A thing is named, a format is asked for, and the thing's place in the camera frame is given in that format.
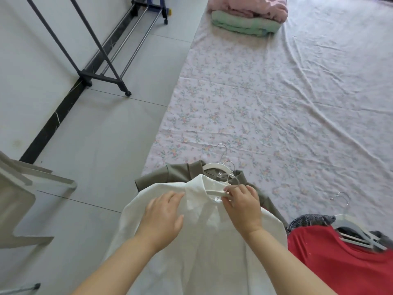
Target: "red shirt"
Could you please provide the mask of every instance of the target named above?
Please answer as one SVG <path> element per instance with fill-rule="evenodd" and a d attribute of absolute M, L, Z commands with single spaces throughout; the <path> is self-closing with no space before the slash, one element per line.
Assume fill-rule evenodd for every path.
<path fill-rule="evenodd" d="M 296 228 L 288 249 L 339 295 L 393 294 L 393 250 L 345 243 L 331 226 Z"/>

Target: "clothes rack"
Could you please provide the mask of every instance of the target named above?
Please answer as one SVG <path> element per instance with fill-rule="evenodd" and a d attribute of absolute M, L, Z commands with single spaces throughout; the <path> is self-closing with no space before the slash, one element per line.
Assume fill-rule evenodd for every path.
<path fill-rule="evenodd" d="M 149 34 L 150 30 L 153 28 L 154 24 L 156 23 L 157 19 L 159 18 L 159 16 L 162 14 L 162 17 L 164 19 L 164 24 L 168 24 L 168 15 L 171 14 L 171 10 L 166 8 L 165 6 L 165 0 L 160 0 L 160 5 L 156 5 L 152 3 L 152 0 L 144 0 L 144 1 L 140 1 L 140 0 L 131 0 L 132 4 L 130 9 L 128 9 L 127 13 L 124 15 L 124 17 L 120 20 L 120 22 L 117 24 L 117 26 L 115 27 L 115 29 L 112 31 L 112 33 L 109 35 L 109 37 L 105 40 L 105 42 L 103 43 L 103 45 L 105 45 L 106 43 L 108 43 L 108 41 L 110 40 L 112 34 L 115 33 L 115 31 L 122 25 L 122 23 L 125 21 L 125 19 L 131 17 L 135 17 L 138 16 L 138 9 L 140 7 L 144 7 L 145 10 L 143 11 L 143 13 L 140 15 L 140 17 L 138 18 L 138 20 L 136 21 L 135 25 L 132 27 L 132 29 L 130 30 L 130 32 L 127 34 L 127 36 L 125 37 L 125 39 L 123 40 L 123 42 L 121 43 L 121 45 L 119 46 L 119 48 L 116 50 L 115 54 L 113 54 L 111 56 L 111 58 L 108 57 L 108 55 L 106 54 L 103 45 L 100 43 L 100 41 L 98 40 L 96 34 L 94 33 L 93 29 L 91 28 L 89 22 L 87 21 L 85 15 L 83 14 L 81 8 L 79 7 L 78 3 L 76 2 L 76 0 L 70 0 L 72 5 L 74 6 L 76 12 L 79 14 L 81 20 L 83 21 L 83 24 L 85 25 L 85 27 L 87 28 L 87 30 L 89 31 L 91 37 L 93 38 L 94 42 L 96 43 L 97 47 L 98 47 L 98 51 L 96 52 L 96 54 L 93 56 L 93 58 L 91 58 L 91 60 L 89 61 L 89 63 L 86 65 L 86 67 L 83 70 L 80 70 L 77 65 L 75 64 L 75 62 L 72 60 L 71 56 L 68 54 L 68 52 L 66 51 L 66 49 L 64 48 L 64 46 L 61 44 L 60 40 L 57 38 L 56 34 L 53 32 L 53 30 L 51 29 L 51 27 L 49 26 L 49 24 L 47 23 L 47 21 L 45 20 L 45 18 L 43 17 L 43 15 L 41 14 L 41 12 L 39 11 L 39 9 L 37 8 L 37 6 L 34 4 L 34 2 L 32 0 L 26 0 L 29 5 L 31 6 L 31 8 L 34 10 L 34 12 L 36 13 L 36 15 L 38 16 L 38 18 L 41 20 L 41 22 L 44 24 L 45 28 L 47 29 L 47 31 L 49 32 L 49 34 L 52 36 L 52 38 L 56 41 L 57 45 L 60 47 L 61 51 L 63 52 L 63 54 L 67 57 L 68 61 L 71 63 L 71 65 L 74 67 L 74 69 L 76 70 L 76 72 L 78 73 L 79 77 L 81 78 L 83 84 L 85 84 L 88 87 L 92 86 L 92 82 L 91 79 L 97 79 L 100 81 L 105 81 L 105 82 L 109 82 L 109 83 L 114 83 L 117 84 L 117 86 L 119 87 L 119 89 L 121 91 L 123 91 L 125 93 L 126 96 L 130 97 L 131 96 L 131 92 L 130 90 L 127 88 L 127 86 L 125 85 L 124 81 L 122 80 L 122 78 L 124 77 L 126 71 L 128 70 L 128 68 L 130 67 L 130 64 L 132 63 L 132 61 L 134 60 L 136 54 L 138 53 L 139 49 L 141 48 L 142 44 L 145 42 L 145 39 L 147 37 L 147 35 Z M 121 74 L 119 75 L 115 69 L 115 67 L 113 66 L 113 61 L 115 60 L 116 56 L 119 54 L 120 50 L 123 48 L 123 46 L 125 45 L 126 41 L 129 39 L 129 37 L 131 36 L 132 32 L 134 31 L 136 25 L 140 22 L 140 20 L 142 19 L 142 17 L 144 16 L 144 14 L 146 13 L 146 11 L 153 11 L 156 12 L 157 15 L 154 19 L 154 21 L 151 23 L 149 29 L 147 30 L 147 32 L 145 33 L 145 36 L 143 36 L 142 40 L 140 41 L 139 45 L 137 46 L 135 52 L 132 54 L 130 60 L 127 62 L 127 65 L 125 66 L 124 70 L 121 72 Z M 101 72 L 101 74 L 96 74 L 95 72 L 91 72 L 90 71 L 90 66 L 92 65 L 92 63 L 94 62 L 94 60 L 98 57 L 102 55 L 103 58 L 105 59 L 107 66 L 105 66 L 105 68 L 103 69 L 103 71 Z M 107 77 L 105 76 L 105 73 L 108 69 L 111 69 L 113 74 L 115 75 L 115 78 L 112 77 Z"/>

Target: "white wall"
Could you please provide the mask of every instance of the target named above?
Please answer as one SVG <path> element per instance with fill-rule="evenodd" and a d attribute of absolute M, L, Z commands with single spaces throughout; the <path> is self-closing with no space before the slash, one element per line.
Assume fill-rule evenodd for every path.
<path fill-rule="evenodd" d="M 82 69 L 97 47 L 70 0 L 33 0 Z M 76 0 L 103 42 L 130 0 Z M 78 76 L 26 0 L 0 0 L 0 150 L 19 159 Z"/>

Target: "folded green towel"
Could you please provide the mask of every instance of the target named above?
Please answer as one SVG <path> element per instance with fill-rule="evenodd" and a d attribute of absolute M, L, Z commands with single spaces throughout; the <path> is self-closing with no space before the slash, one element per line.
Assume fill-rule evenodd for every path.
<path fill-rule="evenodd" d="M 266 18 L 243 18 L 234 16 L 224 11 L 212 11 L 211 22 L 213 25 L 233 32 L 239 32 L 255 36 L 266 36 L 268 33 L 276 33 L 281 24 Z"/>

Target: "black baseboard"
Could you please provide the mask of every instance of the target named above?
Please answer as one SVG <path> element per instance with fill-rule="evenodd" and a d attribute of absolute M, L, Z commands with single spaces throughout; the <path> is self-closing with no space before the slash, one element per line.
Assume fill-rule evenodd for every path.
<path fill-rule="evenodd" d="M 119 40 L 120 36 L 123 34 L 124 30 L 128 27 L 131 22 L 131 19 L 138 14 L 139 7 L 135 6 L 134 10 L 124 19 L 124 21 L 119 25 L 116 31 L 110 36 L 108 42 L 103 45 L 103 49 L 107 54 L 110 53 L 113 46 Z M 98 54 L 94 60 L 88 65 L 85 70 L 95 73 L 98 68 L 104 62 L 104 57 L 101 54 Z M 83 90 L 85 90 L 86 86 L 79 79 L 70 92 L 66 95 L 61 104 L 57 107 L 56 111 L 49 118 L 47 123 L 44 125 L 40 133 L 36 136 L 30 146 L 27 148 L 25 153 L 20 158 L 20 161 L 33 164 L 42 150 L 45 148 L 46 144 L 49 142 L 51 137 L 54 135 L 60 124 L 63 122 L 64 118 L 66 118 L 68 112 L 72 109 L 75 102 L 81 96 Z"/>

